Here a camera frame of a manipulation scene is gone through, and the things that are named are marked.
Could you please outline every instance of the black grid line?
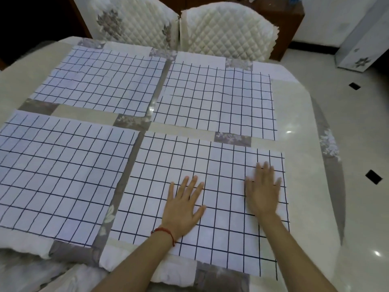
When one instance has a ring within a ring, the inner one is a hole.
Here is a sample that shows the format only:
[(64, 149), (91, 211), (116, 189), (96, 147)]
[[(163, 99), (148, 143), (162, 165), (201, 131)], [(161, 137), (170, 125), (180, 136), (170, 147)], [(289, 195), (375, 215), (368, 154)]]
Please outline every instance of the black grid line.
[(137, 134), (14, 112), (0, 130), (0, 226), (90, 246)]
[(30, 98), (145, 116), (166, 59), (74, 46)]
[[(206, 213), (170, 253), (257, 276), (268, 275), (272, 266), (268, 263), (274, 263), (276, 268), (276, 261), (260, 250), (259, 241), (266, 237), (258, 224), (251, 224), (255, 216), (246, 209), (243, 192), (244, 176), (253, 173), (257, 162), (265, 160), (278, 167), (276, 177), (284, 176), (284, 156), (278, 152), (146, 132), (124, 191), (131, 202), (127, 204), (129, 199), (127, 202), (122, 199), (110, 236), (136, 245), (143, 242), (162, 218), (161, 208), (166, 202), (170, 181), (178, 186), (186, 175), (197, 175), (198, 183), (204, 181), (205, 185), (202, 200), (196, 205), (205, 203)], [(289, 225), (284, 184), (280, 197), (277, 213), (283, 223)], [(151, 200), (153, 203), (149, 205), (154, 206), (146, 212)], [(129, 215), (136, 219), (129, 220)], [(142, 220), (149, 223), (141, 226)], [(216, 244), (217, 232), (226, 234), (227, 241)], [(200, 241), (204, 234), (213, 234), (211, 243)]]
[(269, 75), (172, 63), (152, 121), (277, 139)]

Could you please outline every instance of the white tiled floor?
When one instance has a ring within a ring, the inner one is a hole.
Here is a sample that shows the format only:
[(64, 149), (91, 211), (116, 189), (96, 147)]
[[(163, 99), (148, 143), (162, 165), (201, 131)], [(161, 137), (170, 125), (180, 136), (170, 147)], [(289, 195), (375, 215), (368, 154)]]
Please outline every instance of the white tiled floor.
[[(389, 278), (389, 80), (335, 68), (331, 55), (288, 49), (281, 61), (323, 110), (346, 185), (345, 239), (333, 283), (339, 292), (387, 291)], [(352, 82), (361, 86), (354, 90)], [(383, 180), (365, 177), (374, 170)]]

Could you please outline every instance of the quilted chair cover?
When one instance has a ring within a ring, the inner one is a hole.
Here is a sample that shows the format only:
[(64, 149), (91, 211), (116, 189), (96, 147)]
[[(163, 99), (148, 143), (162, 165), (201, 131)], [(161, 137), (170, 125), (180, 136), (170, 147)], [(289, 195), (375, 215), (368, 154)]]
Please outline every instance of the quilted chair cover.
[(176, 50), (179, 15), (158, 0), (91, 0), (106, 41)]
[(219, 2), (182, 11), (183, 51), (265, 61), (270, 57), (278, 28), (253, 9)]

